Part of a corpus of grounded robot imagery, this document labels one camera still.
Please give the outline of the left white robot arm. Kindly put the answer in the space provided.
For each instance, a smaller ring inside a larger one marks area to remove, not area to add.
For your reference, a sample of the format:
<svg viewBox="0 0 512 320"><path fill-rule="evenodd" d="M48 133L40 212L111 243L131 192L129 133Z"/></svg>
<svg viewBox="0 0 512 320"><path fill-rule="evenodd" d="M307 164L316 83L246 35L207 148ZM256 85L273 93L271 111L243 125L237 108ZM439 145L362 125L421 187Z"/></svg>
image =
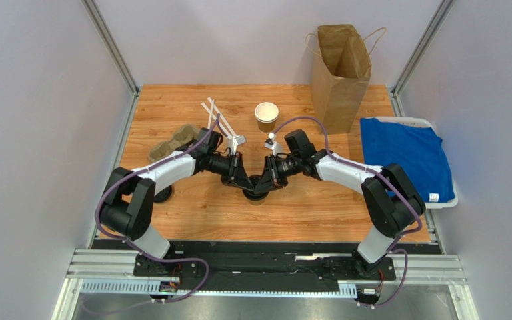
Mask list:
<svg viewBox="0 0 512 320"><path fill-rule="evenodd" d="M196 139L160 161L134 170L123 167L113 170L95 211L100 231L114 239L126 240L163 272L182 263L182 259L175 257L174 245L151 226L156 196L202 171L219 175L225 186L254 190L243 167L242 154L218 152L222 140L222 134L202 128Z"/></svg>

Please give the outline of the black coffee cup lid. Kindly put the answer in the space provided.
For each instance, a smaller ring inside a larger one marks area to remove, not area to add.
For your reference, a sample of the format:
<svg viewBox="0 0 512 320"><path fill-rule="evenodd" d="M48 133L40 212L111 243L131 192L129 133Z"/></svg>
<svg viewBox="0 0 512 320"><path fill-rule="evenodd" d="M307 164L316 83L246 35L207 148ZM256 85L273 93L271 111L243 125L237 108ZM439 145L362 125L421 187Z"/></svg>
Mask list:
<svg viewBox="0 0 512 320"><path fill-rule="evenodd" d="M243 190L244 197L250 201L264 200L270 192L271 182L268 180L262 182L262 176L260 175L251 175L249 180L252 184L252 189Z"/></svg>

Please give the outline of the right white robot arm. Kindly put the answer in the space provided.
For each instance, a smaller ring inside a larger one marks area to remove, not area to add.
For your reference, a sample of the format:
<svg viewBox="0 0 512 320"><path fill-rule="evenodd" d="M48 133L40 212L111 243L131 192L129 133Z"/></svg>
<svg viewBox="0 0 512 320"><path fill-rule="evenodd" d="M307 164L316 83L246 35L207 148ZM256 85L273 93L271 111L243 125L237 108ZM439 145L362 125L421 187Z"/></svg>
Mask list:
<svg viewBox="0 0 512 320"><path fill-rule="evenodd" d="M247 198L266 197L287 186L288 177L300 173L358 192L365 200L373 226L353 251L351 269L362 278L374 274L402 232L426 210L424 200L405 170L396 163L385 167L365 165L327 149L316 150L301 129L288 133L285 142L289 152L265 158L263 172L253 179L253 189L246 193Z"/></svg>

